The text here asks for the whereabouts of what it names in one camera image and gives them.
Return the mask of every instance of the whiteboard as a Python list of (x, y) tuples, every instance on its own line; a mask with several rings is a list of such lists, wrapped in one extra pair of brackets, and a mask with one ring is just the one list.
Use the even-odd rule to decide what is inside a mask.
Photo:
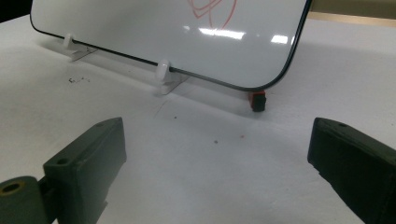
[(310, 0), (34, 0), (47, 35), (253, 91), (286, 73)]

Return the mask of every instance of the whiteboard stand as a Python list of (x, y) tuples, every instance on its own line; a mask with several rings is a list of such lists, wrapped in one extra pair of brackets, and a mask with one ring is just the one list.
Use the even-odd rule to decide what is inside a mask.
[(169, 67), (169, 61), (164, 59), (158, 63), (157, 70), (155, 71), (156, 79), (161, 82), (160, 93), (162, 95), (169, 94), (178, 85), (180, 85), (180, 83), (189, 78), (188, 76), (181, 75), (180, 73), (170, 72)]
[(73, 36), (71, 34), (67, 34), (64, 37), (64, 48), (68, 49), (68, 50), (75, 50), (75, 52), (73, 52), (70, 55), (70, 58), (72, 60), (72, 62), (75, 62), (91, 53), (94, 53), (95, 51), (97, 51), (98, 49), (95, 48), (91, 48), (88, 46), (84, 46), (84, 45), (80, 45), (80, 44), (75, 44), (73, 42)]

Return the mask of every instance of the white table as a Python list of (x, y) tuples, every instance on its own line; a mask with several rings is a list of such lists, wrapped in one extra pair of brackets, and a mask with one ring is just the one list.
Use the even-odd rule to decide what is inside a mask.
[(96, 51), (68, 61), (28, 17), (0, 24), (0, 180), (122, 117), (128, 161), (99, 223), (361, 223), (306, 161), (315, 117), (396, 147), (396, 29), (308, 20), (267, 110), (190, 78), (157, 93), (154, 67)]

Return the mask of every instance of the white plastic clip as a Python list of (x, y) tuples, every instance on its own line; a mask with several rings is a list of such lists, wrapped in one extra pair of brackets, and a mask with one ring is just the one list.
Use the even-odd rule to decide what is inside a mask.
[(80, 44), (75, 44), (73, 42), (73, 36), (70, 34), (67, 34), (64, 37), (64, 48), (68, 50), (75, 50), (76, 52), (73, 52), (70, 58), (72, 59), (72, 62), (77, 61), (80, 58), (83, 58), (87, 56), (90, 53), (94, 53), (97, 51), (95, 48), (87, 47), (84, 45)]
[(157, 70), (155, 71), (155, 77), (161, 81), (161, 94), (167, 95), (180, 83), (184, 82), (189, 78), (188, 76), (181, 75), (179, 73), (171, 73), (169, 71), (170, 63), (167, 60), (162, 60), (158, 63)]

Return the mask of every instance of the screw hole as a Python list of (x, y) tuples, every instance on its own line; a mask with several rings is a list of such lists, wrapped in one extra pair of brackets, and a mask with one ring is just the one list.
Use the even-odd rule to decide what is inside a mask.
[(64, 165), (64, 164), (67, 164), (68, 162), (69, 162), (68, 159), (60, 159), (60, 160), (58, 160), (58, 162), (56, 162), (56, 164), (58, 164), (58, 165)]
[(16, 184), (10, 184), (10, 185), (6, 186), (5, 188), (3, 188), (2, 191), (3, 191), (3, 193), (9, 194), (9, 193), (11, 193), (12, 191), (17, 190), (20, 186), (21, 186), (21, 185), (18, 184), (18, 183), (16, 183)]

